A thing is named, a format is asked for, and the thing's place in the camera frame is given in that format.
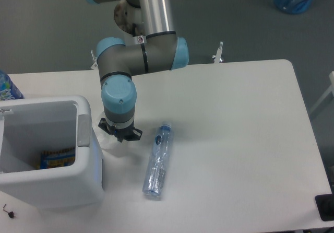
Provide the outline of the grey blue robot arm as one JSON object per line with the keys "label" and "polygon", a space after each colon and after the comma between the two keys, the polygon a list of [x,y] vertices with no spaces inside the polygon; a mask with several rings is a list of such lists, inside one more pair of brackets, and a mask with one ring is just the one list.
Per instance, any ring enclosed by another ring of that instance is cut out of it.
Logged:
{"label": "grey blue robot arm", "polygon": [[[120,0],[86,0],[101,4]],[[186,40],[173,28],[169,0],[125,0],[142,12],[145,42],[127,45],[108,37],[96,47],[105,116],[98,126],[119,142],[138,141],[142,131],[134,127],[136,87],[132,77],[185,67],[189,62]]]}

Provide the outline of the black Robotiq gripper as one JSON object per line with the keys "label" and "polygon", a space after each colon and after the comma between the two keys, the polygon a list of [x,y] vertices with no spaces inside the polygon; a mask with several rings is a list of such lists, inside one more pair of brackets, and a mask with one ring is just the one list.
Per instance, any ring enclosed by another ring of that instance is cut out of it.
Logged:
{"label": "black Robotiq gripper", "polygon": [[101,118],[98,127],[107,134],[115,136],[120,143],[123,141],[139,141],[142,136],[142,130],[136,129],[134,122],[124,129],[117,129],[115,126],[109,125],[106,118]]}

